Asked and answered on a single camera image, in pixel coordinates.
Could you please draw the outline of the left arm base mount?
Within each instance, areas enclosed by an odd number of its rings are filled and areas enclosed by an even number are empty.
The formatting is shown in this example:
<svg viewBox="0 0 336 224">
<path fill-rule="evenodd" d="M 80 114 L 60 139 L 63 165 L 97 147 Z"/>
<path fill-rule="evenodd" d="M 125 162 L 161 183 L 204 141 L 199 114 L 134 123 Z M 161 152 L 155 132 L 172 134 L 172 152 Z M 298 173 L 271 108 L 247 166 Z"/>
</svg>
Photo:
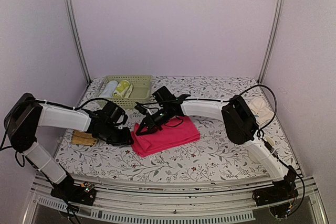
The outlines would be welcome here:
<svg viewBox="0 0 336 224">
<path fill-rule="evenodd" d="M 51 196 L 65 200 L 66 202 L 74 202 L 86 206 L 93 206 L 97 191 L 91 184 L 81 185 L 61 185 L 56 184 L 51 190 Z"/>
</svg>

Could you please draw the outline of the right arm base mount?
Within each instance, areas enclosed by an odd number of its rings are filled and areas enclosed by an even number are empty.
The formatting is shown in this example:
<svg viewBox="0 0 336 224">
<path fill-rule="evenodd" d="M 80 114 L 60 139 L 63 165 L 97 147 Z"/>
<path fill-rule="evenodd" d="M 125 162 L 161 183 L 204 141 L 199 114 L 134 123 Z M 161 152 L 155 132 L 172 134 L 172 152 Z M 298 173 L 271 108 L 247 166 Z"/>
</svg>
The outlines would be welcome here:
<svg viewBox="0 0 336 224">
<path fill-rule="evenodd" d="M 289 200 L 298 197 L 299 193 L 295 183 L 285 181 L 273 182 L 272 186 L 256 189 L 253 191 L 252 199 L 257 206 L 263 206 Z"/>
</svg>

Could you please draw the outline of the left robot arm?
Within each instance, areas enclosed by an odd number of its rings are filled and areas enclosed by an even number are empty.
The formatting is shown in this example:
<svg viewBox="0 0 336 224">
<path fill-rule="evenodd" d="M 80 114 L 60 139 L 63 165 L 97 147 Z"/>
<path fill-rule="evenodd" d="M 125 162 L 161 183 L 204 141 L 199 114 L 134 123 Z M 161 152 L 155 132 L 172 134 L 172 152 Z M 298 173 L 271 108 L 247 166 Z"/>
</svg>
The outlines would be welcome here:
<svg viewBox="0 0 336 224">
<path fill-rule="evenodd" d="M 123 108 L 107 101 L 102 109 L 91 111 L 84 105 L 70 107 L 37 100 L 24 93 L 4 118 L 5 136 L 11 147 L 45 174 L 67 200 L 78 195 L 71 175 L 41 146 L 36 137 L 39 127 L 71 129 L 90 134 L 112 146 L 133 144 L 131 131 L 125 126 L 128 116 Z"/>
</svg>

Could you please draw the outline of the pink towel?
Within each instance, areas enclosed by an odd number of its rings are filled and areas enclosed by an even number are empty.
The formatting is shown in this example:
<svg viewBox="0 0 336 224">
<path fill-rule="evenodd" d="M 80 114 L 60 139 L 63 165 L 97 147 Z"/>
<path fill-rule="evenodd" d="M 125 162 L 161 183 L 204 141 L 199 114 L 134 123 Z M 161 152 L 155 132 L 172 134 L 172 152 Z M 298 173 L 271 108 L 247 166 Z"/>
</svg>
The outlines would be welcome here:
<svg viewBox="0 0 336 224">
<path fill-rule="evenodd" d="M 136 123 L 131 136 L 134 141 L 132 149 L 141 157 L 147 157 L 200 139 L 199 131 L 188 116 L 173 118 L 163 125 L 161 131 L 149 135 L 137 136 L 135 132 L 139 127 L 139 123 Z"/>
</svg>

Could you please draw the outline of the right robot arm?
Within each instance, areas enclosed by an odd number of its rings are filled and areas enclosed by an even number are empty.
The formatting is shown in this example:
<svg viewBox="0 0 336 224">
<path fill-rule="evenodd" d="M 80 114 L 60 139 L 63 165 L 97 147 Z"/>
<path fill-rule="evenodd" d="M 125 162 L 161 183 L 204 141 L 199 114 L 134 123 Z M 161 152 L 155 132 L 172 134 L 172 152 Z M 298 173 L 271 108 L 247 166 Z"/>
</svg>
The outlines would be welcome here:
<svg viewBox="0 0 336 224">
<path fill-rule="evenodd" d="M 297 173 L 279 158 L 275 147 L 265 139 L 263 128 L 257 124 L 241 94 L 229 100 L 191 98 L 189 94 L 176 97 L 167 87 L 161 87 L 153 93 L 153 97 L 160 106 L 157 112 L 150 113 L 142 103 L 135 106 L 145 116 L 135 131 L 137 136 L 162 130 L 163 124 L 176 116 L 201 116 L 220 120 L 224 123 L 228 139 L 247 148 L 266 169 L 274 185 L 271 196 L 276 201 L 282 201 L 291 194 Z"/>
</svg>

